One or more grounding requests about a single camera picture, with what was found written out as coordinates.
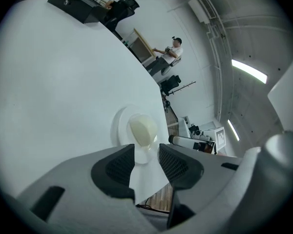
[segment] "white cup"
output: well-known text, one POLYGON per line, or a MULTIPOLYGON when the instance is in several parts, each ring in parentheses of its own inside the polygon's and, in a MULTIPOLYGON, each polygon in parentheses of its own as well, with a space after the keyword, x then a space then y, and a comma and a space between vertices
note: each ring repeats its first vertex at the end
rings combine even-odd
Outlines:
POLYGON ((157 125, 148 115, 133 116, 129 120, 131 131, 141 146, 150 145, 157 135, 157 125))

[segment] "white table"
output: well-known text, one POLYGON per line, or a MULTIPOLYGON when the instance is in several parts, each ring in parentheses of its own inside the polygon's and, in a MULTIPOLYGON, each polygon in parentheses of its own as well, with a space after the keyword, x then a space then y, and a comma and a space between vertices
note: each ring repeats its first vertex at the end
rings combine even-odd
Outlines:
MULTIPOLYGON (((16 4, 0 29, 0 185, 17 196, 59 163, 115 146, 111 124, 127 104, 168 132, 160 90, 102 24, 82 24, 47 0, 16 4)), ((156 159, 136 165, 136 203, 168 183, 156 159)))

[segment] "black chair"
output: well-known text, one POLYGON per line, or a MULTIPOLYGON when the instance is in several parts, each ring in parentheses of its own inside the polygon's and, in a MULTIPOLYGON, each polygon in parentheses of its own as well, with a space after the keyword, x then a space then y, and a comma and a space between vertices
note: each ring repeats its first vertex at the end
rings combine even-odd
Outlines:
POLYGON ((180 82, 181 80, 179 76, 172 76, 168 80, 161 82, 161 91, 164 92, 165 95, 169 96, 169 91, 178 87, 180 82))
POLYGON ((139 8, 139 5, 135 0, 119 0, 114 2, 113 7, 107 12, 101 23, 110 31, 115 31, 118 22, 134 15, 136 8, 139 8))

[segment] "ceiling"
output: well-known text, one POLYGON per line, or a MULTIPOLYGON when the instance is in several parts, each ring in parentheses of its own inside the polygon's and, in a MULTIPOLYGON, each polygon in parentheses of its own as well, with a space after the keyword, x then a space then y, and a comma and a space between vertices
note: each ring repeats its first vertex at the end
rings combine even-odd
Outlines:
POLYGON ((210 0, 225 28, 232 58, 268 76, 266 84, 223 58, 221 123, 238 156, 283 131, 267 94, 293 60, 293 27, 274 0, 210 0), (230 119, 238 142, 228 128, 230 119))

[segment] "wooden floor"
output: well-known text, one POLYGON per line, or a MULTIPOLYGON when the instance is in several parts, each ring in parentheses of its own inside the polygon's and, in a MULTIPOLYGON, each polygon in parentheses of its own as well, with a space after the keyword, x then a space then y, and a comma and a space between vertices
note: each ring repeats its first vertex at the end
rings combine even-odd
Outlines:
MULTIPOLYGON (((168 112, 165 112, 167 125, 178 122, 177 117, 175 116, 173 110, 168 108, 168 112)), ((178 135, 178 125, 172 126, 168 128, 169 135, 178 135)), ((164 188, 159 190, 156 194, 151 196, 147 202, 143 201, 141 204, 145 204, 150 206, 153 209, 161 210, 161 211, 170 211, 172 200, 172 187, 170 184, 166 185, 164 188)))

